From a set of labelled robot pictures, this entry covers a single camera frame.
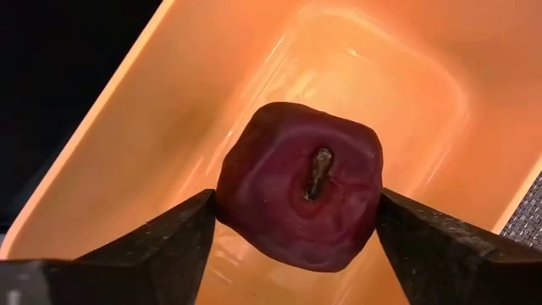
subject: orange plastic tray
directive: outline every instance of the orange plastic tray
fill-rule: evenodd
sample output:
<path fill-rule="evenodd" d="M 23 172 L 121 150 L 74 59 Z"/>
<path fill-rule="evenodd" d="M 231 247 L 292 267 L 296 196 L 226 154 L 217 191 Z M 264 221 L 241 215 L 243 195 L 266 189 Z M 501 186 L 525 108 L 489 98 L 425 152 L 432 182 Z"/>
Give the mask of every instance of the orange plastic tray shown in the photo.
<path fill-rule="evenodd" d="M 386 187 L 498 232 L 542 169 L 540 17 L 538 0 L 164 1 L 0 256 L 76 258 L 214 187 L 272 101 L 371 126 Z M 219 225 L 198 303 L 406 299 L 376 236 L 318 274 Z"/>

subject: red apple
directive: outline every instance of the red apple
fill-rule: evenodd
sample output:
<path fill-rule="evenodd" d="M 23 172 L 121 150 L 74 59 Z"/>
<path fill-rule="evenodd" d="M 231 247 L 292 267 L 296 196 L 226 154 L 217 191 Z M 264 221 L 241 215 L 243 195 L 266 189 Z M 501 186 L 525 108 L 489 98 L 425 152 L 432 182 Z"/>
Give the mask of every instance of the red apple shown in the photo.
<path fill-rule="evenodd" d="M 367 126 L 270 103 L 224 160 L 217 219 L 280 262 L 340 271 L 373 233 L 382 164 L 379 139 Z"/>

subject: apple skin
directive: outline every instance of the apple skin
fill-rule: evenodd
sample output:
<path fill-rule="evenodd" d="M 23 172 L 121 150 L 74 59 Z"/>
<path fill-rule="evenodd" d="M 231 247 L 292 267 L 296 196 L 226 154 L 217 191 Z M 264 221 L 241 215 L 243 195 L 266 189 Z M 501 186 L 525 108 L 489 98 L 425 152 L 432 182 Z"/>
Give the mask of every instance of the apple skin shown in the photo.
<path fill-rule="evenodd" d="M 312 160 L 323 147 L 333 161 L 309 201 Z M 217 220 L 282 263 L 337 272 L 373 233 L 382 167 L 382 147 L 369 127 L 297 103 L 270 103 L 224 159 Z"/>

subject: dark metal surface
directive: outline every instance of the dark metal surface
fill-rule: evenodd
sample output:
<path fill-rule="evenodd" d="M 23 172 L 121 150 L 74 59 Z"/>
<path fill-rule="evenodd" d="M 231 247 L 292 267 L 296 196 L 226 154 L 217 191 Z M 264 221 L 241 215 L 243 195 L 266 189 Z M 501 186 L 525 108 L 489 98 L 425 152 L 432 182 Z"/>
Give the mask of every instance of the dark metal surface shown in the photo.
<path fill-rule="evenodd" d="M 501 236 L 542 250 L 542 172 L 508 220 Z"/>
<path fill-rule="evenodd" d="M 385 190 L 377 232 L 412 305 L 539 299 L 542 253 Z"/>
<path fill-rule="evenodd" d="M 193 304 L 213 242 L 214 190 L 202 191 L 75 261 L 0 263 L 0 304 Z"/>

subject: apple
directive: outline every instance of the apple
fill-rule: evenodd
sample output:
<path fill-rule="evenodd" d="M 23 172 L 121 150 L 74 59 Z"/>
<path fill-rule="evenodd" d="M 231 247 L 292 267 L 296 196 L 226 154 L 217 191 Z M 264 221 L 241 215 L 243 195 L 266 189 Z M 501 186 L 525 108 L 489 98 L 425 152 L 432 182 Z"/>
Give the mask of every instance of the apple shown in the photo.
<path fill-rule="evenodd" d="M 271 258 L 337 272 L 373 233 L 382 166 L 369 127 L 297 103 L 270 103 L 224 159 L 216 217 Z"/>

